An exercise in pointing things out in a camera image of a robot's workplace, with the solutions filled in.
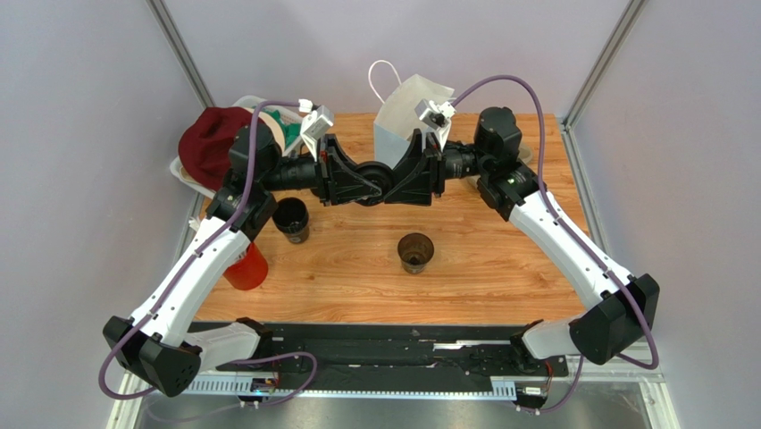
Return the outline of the stack of black cups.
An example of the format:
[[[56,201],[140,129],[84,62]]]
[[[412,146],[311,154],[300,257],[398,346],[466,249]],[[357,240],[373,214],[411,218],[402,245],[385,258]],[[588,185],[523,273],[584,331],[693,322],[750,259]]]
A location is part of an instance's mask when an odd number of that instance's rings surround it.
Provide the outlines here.
[[[299,198],[283,198],[272,215],[272,222],[292,244],[305,243],[310,235],[309,213]]]

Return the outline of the brown coffee cup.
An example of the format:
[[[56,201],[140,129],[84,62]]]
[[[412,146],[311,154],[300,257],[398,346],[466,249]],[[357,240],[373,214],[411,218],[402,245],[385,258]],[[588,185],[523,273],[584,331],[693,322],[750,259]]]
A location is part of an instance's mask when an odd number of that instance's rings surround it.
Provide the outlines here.
[[[412,232],[401,238],[397,254],[403,269],[409,274],[422,273],[435,255],[432,240],[420,232]]]

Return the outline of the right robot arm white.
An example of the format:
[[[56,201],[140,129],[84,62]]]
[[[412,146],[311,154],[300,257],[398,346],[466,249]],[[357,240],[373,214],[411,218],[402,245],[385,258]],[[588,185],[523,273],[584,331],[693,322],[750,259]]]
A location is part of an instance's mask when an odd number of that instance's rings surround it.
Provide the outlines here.
[[[529,237],[572,285],[584,313],[535,321],[510,342],[518,356],[540,360],[579,355],[596,365],[620,357],[652,336],[660,287],[648,274],[633,275],[605,254],[565,214],[545,182],[519,157],[522,133],[507,107],[479,116],[472,144],[448,142],[453,108],[420,104],[409,148],[393,169],[387,204],[430,204],[446,181],[477,177],[485,204]]]

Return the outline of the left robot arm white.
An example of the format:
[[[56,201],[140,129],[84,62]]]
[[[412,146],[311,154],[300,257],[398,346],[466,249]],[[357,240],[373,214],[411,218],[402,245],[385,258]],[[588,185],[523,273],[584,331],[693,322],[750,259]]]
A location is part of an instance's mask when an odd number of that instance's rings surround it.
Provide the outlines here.
[[[378,200],[385,189],[368,164],[348,158],[331,134],[316,152],[285,157],[270,128],[241,127],[233,139],[231,167],[200,223],[196,242],[158,288],[126,318],[103,329],[108,361],[167,397],[184,392],[200,373],[255,356],[270,336],[263,325],[239,318],[221,328],[191,332],[201,304],[249,248],[278,208],[275,190],[311,189],[326,206]]]

